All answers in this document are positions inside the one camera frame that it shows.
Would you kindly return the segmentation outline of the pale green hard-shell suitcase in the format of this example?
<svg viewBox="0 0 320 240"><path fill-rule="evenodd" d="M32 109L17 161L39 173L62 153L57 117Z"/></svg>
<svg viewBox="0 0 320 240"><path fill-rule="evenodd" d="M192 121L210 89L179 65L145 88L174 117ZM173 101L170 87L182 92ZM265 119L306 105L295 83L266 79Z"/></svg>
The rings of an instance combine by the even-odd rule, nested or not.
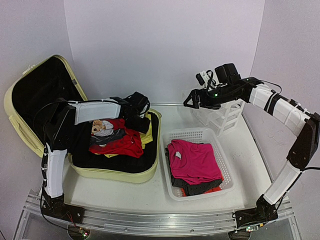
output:
<svg viewBox="0 0 320 240"><path fill-rule="evenodd" d="M7 90L4 109L22 141L39 157L43 156L43 125L50 103L58 98L85 101L87 96L65 58L53 55L28 68ZM156 172L159 161L161 114L149 109L152 141L145 145L139 158L117 155L106 157L89 151L89 123L76 126L73 146L68 154L70 166L82 177L144 183Z"/></svg>

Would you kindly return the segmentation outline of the orange garment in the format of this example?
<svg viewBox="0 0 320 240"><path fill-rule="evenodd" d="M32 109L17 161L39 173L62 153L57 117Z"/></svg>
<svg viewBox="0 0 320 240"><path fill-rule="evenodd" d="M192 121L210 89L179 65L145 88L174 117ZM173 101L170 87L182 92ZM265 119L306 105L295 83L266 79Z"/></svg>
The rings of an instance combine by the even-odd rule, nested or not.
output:
<svg viewBox="0 0 320 240"><path fill-rule="evenodd" d="M214 188L212 188L212 189L204 192L204 194L219 192L219 191L221 191L221 190L222 190L222 189L218 186L218 187L214 187ZM181 191L181 195L182 195L183 197L187 197L187 196L188 196L188 195L185 193L185 191L184 191L183 188L181 188L180 191Z"/></svg>

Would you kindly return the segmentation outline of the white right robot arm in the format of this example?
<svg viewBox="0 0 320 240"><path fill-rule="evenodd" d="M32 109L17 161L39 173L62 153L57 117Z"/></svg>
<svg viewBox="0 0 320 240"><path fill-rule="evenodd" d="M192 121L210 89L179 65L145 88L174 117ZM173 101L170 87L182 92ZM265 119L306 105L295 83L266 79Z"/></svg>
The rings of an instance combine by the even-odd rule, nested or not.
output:
<svg viewBox="0 0 320 240"><path fill-rule="evenodd" d="M252 218L257 222L270 220L277 212L279 201L305 171L318 149L320 141L320 115L310 113L300 103L270 88L269 82L254 77L240 79L238 76L216 83L211 77L197 74L201 86L193 89L183 105L199 109L218 110L222 104L241 99L278 120L292 133L286 140L276 130L268 130L271 150L263 150L265 157L274 154L284 157L284 166L277 177L256 202Z"/></svg>

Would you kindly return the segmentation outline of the black garment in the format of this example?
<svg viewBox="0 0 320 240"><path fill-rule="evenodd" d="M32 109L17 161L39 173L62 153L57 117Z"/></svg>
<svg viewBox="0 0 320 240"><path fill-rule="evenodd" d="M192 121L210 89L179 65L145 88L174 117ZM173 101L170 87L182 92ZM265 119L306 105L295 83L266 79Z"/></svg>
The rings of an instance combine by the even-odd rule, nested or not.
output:
<svg viewBox="0 0 320 240"><path fill-rule="evenodd" d="M169 152L168 152L168 146L165 148L165 156L167 157L167 163L169 165L169 176L170 176L170 182L171 185L180 189L184 189L187 196L196 196L204 194L204 192L219 187L220 184L224 181L224 177L222 174L221 180L214 180L212 182L207 183L201 183L198 185L189 185L182 179L176 179L173 177L171 170L170 170L170 161L169 161Z"/></svg>

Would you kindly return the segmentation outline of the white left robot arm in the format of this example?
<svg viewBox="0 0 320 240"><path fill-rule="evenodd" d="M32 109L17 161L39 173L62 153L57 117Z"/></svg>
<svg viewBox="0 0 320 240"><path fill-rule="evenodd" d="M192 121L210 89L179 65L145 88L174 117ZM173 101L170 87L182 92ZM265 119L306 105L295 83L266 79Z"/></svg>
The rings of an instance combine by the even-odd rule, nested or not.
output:
<svg viewBox="0 0 320 240"><path fill-rule="evenodd" d="M122 99L57 101L34 116L34 130L44 143L41 171L46 215L63 218L65 160L86 178L140 184L158 165L161 118L147 97L137 92Z"/></svg>

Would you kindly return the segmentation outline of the white perforated plastic basket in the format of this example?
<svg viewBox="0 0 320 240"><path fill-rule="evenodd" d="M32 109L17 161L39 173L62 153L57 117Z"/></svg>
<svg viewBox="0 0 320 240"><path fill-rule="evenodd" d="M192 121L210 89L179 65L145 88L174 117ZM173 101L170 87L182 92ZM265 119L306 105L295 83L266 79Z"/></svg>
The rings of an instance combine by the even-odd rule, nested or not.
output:
<svg viewBox="0 0 320 240"><path fill-rule="evenodd" d="M212 129L194 127L165 132L161 152L165 181L173 200L200 200L235 189L232 168Z"/></svg>

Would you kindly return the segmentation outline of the white plastic drawer organizer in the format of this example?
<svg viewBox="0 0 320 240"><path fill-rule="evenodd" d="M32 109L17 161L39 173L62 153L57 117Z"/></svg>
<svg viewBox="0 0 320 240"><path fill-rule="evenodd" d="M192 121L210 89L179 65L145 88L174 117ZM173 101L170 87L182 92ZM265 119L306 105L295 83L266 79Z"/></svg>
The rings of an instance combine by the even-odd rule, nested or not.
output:
<svg viewBox="0 0 320 240"><path fill-rule="evenodd" d="M244 105L245 102L238 99L223 103L218 110L192 108L191 113L205 127L213 129L217 136L221 136L236 128Z"/></svg>

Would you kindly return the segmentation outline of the magenta garment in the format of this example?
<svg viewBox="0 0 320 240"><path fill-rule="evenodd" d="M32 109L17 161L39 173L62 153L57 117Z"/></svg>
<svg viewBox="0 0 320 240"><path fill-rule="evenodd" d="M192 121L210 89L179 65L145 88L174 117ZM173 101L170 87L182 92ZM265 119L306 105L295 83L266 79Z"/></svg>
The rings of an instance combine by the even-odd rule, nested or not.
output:
<svg viewBox="0 0 320 240"><path fill-rule="evenodd" d="M192 143L173 139L168 145L169 167L175 179L189 185L210 183L222 179L214 149L210 143Z"/></svg>

